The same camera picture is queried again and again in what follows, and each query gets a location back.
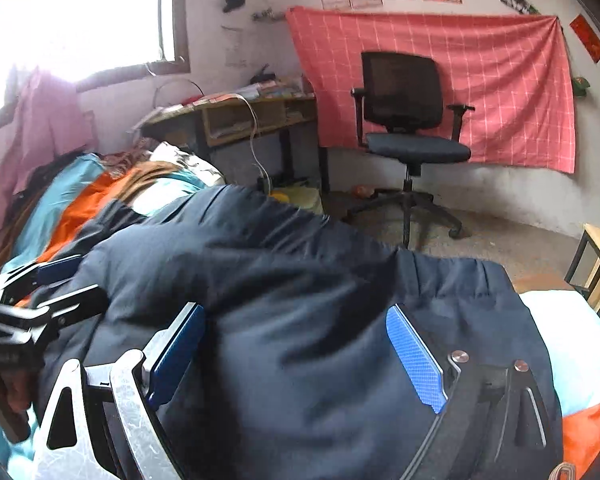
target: screw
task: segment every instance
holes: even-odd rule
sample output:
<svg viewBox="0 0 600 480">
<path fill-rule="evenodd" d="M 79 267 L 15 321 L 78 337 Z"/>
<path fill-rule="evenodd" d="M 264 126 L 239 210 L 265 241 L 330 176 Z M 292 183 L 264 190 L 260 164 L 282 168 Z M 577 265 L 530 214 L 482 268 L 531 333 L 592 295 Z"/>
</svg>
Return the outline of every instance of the screw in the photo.
<svg viewBox="0 0 600 480">
<path fill-rule="evenodd" d="M 454 350 L 451 352 L 451 358 L 455 363 L 465 363 L 469 360 L 469 354 L 464 350 Z"/>
<path fill-rule="evenodd" d="M 515 363 L 513 363 L 513 366 L 519 372 L 529 371 L 529 365 L 526 364 L 522 359 L 518 359 Z"/>
</svg>

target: window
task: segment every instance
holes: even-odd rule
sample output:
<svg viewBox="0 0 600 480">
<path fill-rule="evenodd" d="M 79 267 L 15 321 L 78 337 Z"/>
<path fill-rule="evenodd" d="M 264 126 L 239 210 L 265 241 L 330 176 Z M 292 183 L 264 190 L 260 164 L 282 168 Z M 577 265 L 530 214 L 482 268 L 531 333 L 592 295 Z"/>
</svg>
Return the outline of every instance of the window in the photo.
<svg viewBox="0 0 600 480">
<path fill-rule="evenodd" d="M 36 66 L 80 90 L 188 72 L 184 8 L 184 0 L 0 0 L 0 122 L 11 120 L 17 87 Z"/>
</svg>

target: white cable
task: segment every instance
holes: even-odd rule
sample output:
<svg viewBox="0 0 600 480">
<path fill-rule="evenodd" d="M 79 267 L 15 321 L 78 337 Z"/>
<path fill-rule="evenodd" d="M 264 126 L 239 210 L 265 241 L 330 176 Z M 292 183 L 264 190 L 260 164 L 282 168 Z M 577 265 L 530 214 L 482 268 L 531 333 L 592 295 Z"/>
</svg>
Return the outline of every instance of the white cable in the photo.
<svg viewBox="0 0 600 480">
<path fill-rule="evenodd" d="M 256 112 L 253 110 L 251 103 L 249 101 L 247 101 L 247 99 L 244 96 L 241 96 L 240 94 L 227 94 L 227 97 L 235 97 L 236 99 L 240 99 L 241 101 L 244 101 L 245 103 L 247 103 L 247 106 L 249 107 L 249 110 L 251 111 L 251 115 L 253 116 L 253 131 L 251 132 L 251 135 L 249 137 L 249 146 L 251 148 L 251 155 L 253 155 L 253 160 L 256 161 L 256 166 L 260 170 L 260 176 L 264 176 L 267 179 L 266 193 L 267 193 L 267 195 L 270 195 L 271 191 L 273 190 L 273 186 L 271 184 L 271 179 L 269 177 L 269 173 L 267 173 L 267 170 L 265 169 L 265 167 L 260 163 L 260 161 L 258 160 L 258 157 L 256 156 L 256 152 L 253 149 L 253 139 L 255 138 L 256 134 L 258 133 L 258 130 L 260 129 L 260 127 L 258 126 L 258 117 L 256 115 Z"/>
</svg>

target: pink garment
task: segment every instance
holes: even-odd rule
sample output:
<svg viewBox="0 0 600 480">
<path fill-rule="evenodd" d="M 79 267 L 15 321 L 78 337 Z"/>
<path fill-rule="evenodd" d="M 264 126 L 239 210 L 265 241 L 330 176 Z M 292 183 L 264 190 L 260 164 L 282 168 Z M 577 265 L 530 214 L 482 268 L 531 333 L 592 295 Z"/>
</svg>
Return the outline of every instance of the pink garment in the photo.
<svg viewBox="0 0 600 480">
<path fill-rule="evenodd" d="M 14 120 L 16 134 L 0 162 L 0 230 L 14 195 L 27 188 L 36 168 L 56 156 L 96 147 L 75 86 L 39 69 L 20 93 Z"/>
<path fill-rule="evenodd" d="M 362 86 L 360 53 L 389 50 L 433 58 L 445 104 L 475 106 L 464 116 L 460 138 L 471 147 L 471 162 L 573 173 L 573 92 L 555 16 L 354 14 L 295 7 L 287 21 L 317 96 L 321 146 L 358 146 L 349 92 Z M 421 133 L 450 137 L 452 118 L 446 110 L 442 126 Z"/>
</svg>

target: window frame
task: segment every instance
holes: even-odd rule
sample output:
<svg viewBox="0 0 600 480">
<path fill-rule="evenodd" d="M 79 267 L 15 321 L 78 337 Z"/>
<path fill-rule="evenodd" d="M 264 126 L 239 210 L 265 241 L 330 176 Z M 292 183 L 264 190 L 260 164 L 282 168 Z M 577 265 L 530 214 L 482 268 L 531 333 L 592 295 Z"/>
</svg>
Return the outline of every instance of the window frame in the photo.
<svg viewBox="0 0 600 480">
<path fill-rule="evenodd" d="M 159 76 L 189 73 L 189 38 L 187 35 L 186 0 L 172 0 L 171 5 L 173 8 L 172 27 L 176 61 L 158 60 L 96 72 L 76 83 L 78 93 L 127 81 L 144 79 L 149 75 Z M 162 0 L 157 1 L 157 12 L 159 46 L 162 50 Z M 6 103 L 0 108 L 0 128 L 7 126 L 13 121 L 17 104 L 16 100 L 14 102 Z"/>
</svg>

